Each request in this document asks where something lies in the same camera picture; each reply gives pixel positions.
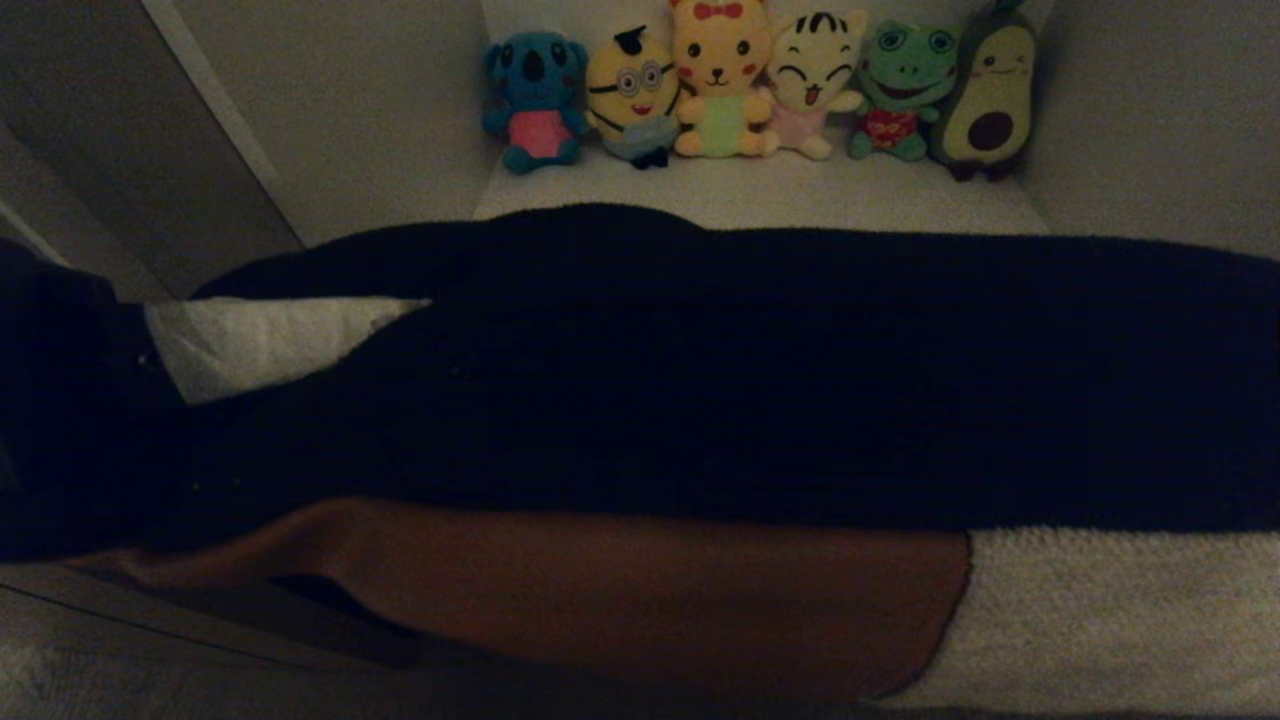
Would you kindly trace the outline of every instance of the minion plush black hat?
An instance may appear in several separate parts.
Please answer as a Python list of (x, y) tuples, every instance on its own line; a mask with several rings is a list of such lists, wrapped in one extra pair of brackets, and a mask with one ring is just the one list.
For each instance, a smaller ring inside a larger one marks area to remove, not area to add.
[(620, 32), (613, 36), (613, 40), (618, 42), (618, 47), (627, 55), (635, 58), (636, 55), (644, 53), (644, 44), (640, 42), (640, 36), (648, 29), (649, 26), (640, 26), (635, 29), (628, 29), (626, 32)]

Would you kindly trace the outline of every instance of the minion plush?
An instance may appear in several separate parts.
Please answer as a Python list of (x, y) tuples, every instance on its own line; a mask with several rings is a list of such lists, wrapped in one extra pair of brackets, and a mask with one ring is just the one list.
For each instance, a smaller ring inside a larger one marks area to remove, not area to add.
[(586, 69), (588, 122), (609, 152), (637, 170), (666, 168), (680, 135), (675, 68), (667, 49), (641, 26), (614, 36)]

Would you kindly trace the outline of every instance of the white cat plush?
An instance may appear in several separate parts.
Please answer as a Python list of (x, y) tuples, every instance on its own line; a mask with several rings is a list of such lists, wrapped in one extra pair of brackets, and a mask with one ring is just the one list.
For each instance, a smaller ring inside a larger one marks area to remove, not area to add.
[(863, 104), (863, 95), (846, 86), (858, 68), (868, 19), (867, 10), (844, 18), (814, 13), (773, 31), (769, 82), (762, 94), (774, 105), (769, 129), (782, 147), (814, 160), (831, 158), (823, 138), (827, 115), (852, 113)]

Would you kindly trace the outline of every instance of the green frog plush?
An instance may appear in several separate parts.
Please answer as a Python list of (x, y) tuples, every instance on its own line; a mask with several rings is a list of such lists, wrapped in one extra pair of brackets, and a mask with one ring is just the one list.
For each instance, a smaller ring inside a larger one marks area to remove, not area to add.
[(957, 70), (959, 44), (951, 31), (881, 23), (858, 70), (867, 101), (849, 154), (861, 160), (879, 150), (909, 163), (923, 160), (929, 143), (920, 123), (938, 120), (933, 105), (955, 90)]

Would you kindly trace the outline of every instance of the avocado plush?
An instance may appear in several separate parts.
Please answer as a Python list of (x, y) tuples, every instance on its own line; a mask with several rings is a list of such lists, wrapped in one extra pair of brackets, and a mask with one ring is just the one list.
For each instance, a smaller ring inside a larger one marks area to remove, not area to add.
[(933, 156), (960, 182), (979, 172), (1005, 179), (1030, 137), (1036, 33), (1021, 4), (1001, 0), (960, 41), (960, 85), (929, 137)]

